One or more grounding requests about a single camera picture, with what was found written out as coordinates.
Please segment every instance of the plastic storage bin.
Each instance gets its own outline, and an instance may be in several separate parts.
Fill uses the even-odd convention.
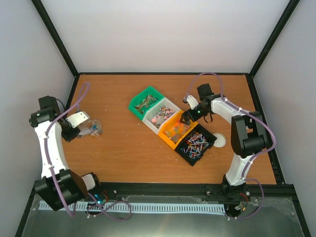
[[[167,98],[158,101],[147,110],[143,123],[146,124],[155,134],[158,134],[164,124],[168,123],[180,109]]]
[[[158,136],[165,141],[172,149],[176,149],[180,141],[195,127],[197,122],[193,122],[190,125],[185,125],[180,122],[181,114],[180,110],[175,116],[170,118],[167,123],[163,125],[158,133]]]
[[[217,138],[213,134],[211,134],[204,127],[198,124],[179,142],[175,151],[180,156],[182,156],[191,166],[193,166],[198,160],[202,158],[204,153],[213,146],[216,139]],[[197,151],[196,148],[200,148],[200,151],[198,151],[197,155],[194,156],[195,152]]]
[[[148,86],[131,100],[128,108],[142,121],[146,112],[163,98],[152,86]]]

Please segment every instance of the wire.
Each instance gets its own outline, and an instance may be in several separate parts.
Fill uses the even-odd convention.
[[[57,98],[56,98],[56,100],[60,102],[60,104],[63,106],[64,111],[65,111],[65,110],[66,110],[66,108],[65,108],[65,105],[63,104],[63,102],[61,102],[61,100],[60,100],[60,99],[57,99]]]
[[[105,196],[105,203],[107,203],[109,201],[109,198],[108,198],[108,193],[106,190],[102,191],[102,193],[104,194]]]
[[[99,213],[99,214],[97,214],[97,215],[94,215],[94,217],[97,217],[97,216],[100,216],[100,215],[104,214],[104,215],[106,215],[107,217],[109,217],[110,219],[112,219],[112,220],[114,220],[114,221],[119,221],[119,222],[120,222],[120,221],[126,221],[126,220],[127,220],[128,218],[130,218],[131,215],[132,215],[132,206],[131,206],[128,202],[126,202],[126,201],[117,201],[117,202],[114,202],[114,203],[112,203],[111,205],[109,205],[106,209],[103,209],[102,205],[98,204],[98,201],[95,199],[95,197],[94,197],[92,194],[88,193],[88,195],[92,198],[92,200],[95,202],[96,205],[89,207],[89,208],[87,209],[87,213],[89,213],[89,210],[90,210],[90,209],[92,209],[92,208],[94,208],[94,207],[96,207],[96,206],[101,210],[101,213]],[[128,207],[128,209],[129,209],[128,215],[127,215],[125,218],[123,218],[123,219],[115,218],[115,217],[113,217],[113,216],[111,216],[111,215],[109,215],[109,214],[107,213],[107,210],[109,210],[112,206],[115,206],[115,205],[117,205],[117,204],[119,204],[119,203],[124,203],[124,204],[126,204],[127,207]]]
[[[83,85],[82,85],[82,87],[80,88],[80,91],[79,91],[79,94],[78,94],[78,100],[79,100],[79,98],[81,98],[81,94],[82,94],[82,91],[83,91]],[[78,103],[77,104],[77,110],[76,110],[76,112],[78,112],[78,111],[80,111],[80,103]]]
[[[186,96],[184,97],[184,100],[186,101],[187,100],[187,97],[189,95],[189,92],[191,90],[191,87],[193,86],[194,82],[202,75],[206,75],[206,74],[211,74],[211,75],[214,75],[217,77],[217,79],[219,80],[219,83],[220,83],[220,94],[221,94],[221,98],[222,100],[228,104],[230,107],[232,107],[233,109],[235,110],[238,110],[238,111],[241,111],[242,113],[244,113],[245,115],[249,116],[250,118],[252,118],[253,120],[257,121],[258,123],[260,123],[270,134],[271,138],[272,138],[272,145],[268,148],[268,149],[265,149],[263,151],[260,151],[256,154],[254,154],[249,160],[248,162],[246,163],[244,169],[242,170],[242,173],[241,173],[241,178],[248,182],[248,181],[255,181],[258,183],[259,187],[260,187],[260,190],[261,190],[261,195],[262,195],[262,201],[258,207],[258,209],[256,211],[254,211],[252,214],[250,214],[249,216],[246,216],[246,217],[241,217],[241,218],[238,218],[239,220],[244,220],[244,219],[247,219],[251,216],[253,216],[254,214],[256,214],[263,206],[263,201],[264,201],[264,192],[263,192],[263,188],[260,184],[260,182],[257,180],[257,179],[246,179],[245,178],[245,172],[246,170],[248,169],[249,165],[261,154],[263,153],[268,153],[269,151],[273,150],[275,147],[276,147],[276,137],[275,135],[273,134],[273,132],[271,131],[271,129],[264,123],[262,122],[260,119],[256,118],[255,116],[251,115],[248,111],[245,111],[243,110],[242,108],[238,107],[237,105],[233,104],[232,102],[230,102],[227,98],[224,98],[224,85],[223,85],[223,80],[221,79],[221,77],[219,75],[217,75],[216,73],[211,73],[211,72],[206,72],[206,73],[200,73],[199,75],[197,75],[191,82],[190,86],[189,86],[189,89],[186,93]]]
[[[245,194],[243,194],[243,193],[240,193],[240,195],[243,196],[243,197],[246,199],[246,205],[244,206],[244,208],[246,208],[247,205],[248,205],[248,198],[247,198],[247,196],[246,196]]]

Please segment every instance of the black cable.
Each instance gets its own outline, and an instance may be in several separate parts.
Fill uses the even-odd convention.
[[[207,115],[205,115],[205,116],[203,117],[204,121],[205,121],[206,123],[210,123],[209,121],[206,120],[206,118],[205,118],[206,116],[207,116]],[[213,122],[212,114],[210,113],[209,116],[210,116],[210,118],[211,118],[211,122]]]
[[[63,108],[64,108],[64,111],[65,111],[65,110],[66,110],[66,108],[65,108],[65,105],[64,105],[64,103],[63,103],[63,102],[61,102],[61,100],[60,100],[60,99],[57,99],[57,98],[56,98],[56,100],[57,100],[57,101],[59,101],[59,102],[61,103],[61,105],[63,106]]]

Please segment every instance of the orange bin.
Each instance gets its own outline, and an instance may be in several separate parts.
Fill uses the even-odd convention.
[[[198,122],[191,122],[190,125],[181,123],[182,113],[182,110],[178,111],[176,115],[163,125],[158,133],[158,136],[174,150],[181,140],[198,125]]]

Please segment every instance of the small parts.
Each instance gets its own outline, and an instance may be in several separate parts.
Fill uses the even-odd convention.
[[[174,111],[168,106],[162,106],[159,109],[159,113],[155,114],[155,117],[152,118],[152,124],[159,128],[163,122],[165,122],[171,115],[174,114]]]
[[[208,146],[205,137],[196,132],[187,138],[187,147],[182,147],[181,150],[191,159],[197,159]]]
[[[143,102],[136,105],[135,109],[137,109],[137,111],[140,114],[144,114],[144,110],[145,108],[150,107],[151,105],[153,105],[158,99],[153,97],[152,95],[148,95],[145,99],[143,99]]]
[[[165,135],[174,143],[176,144],[179,139],[189,131],[190,126],[177,121],[172,128],[165,132]]]
[[[94,119],[94,120],[91,120],[91,123],[92,123],[90,126],[91,136],[96,136],[96,137],[100,136],[103,132],[100,121]]]

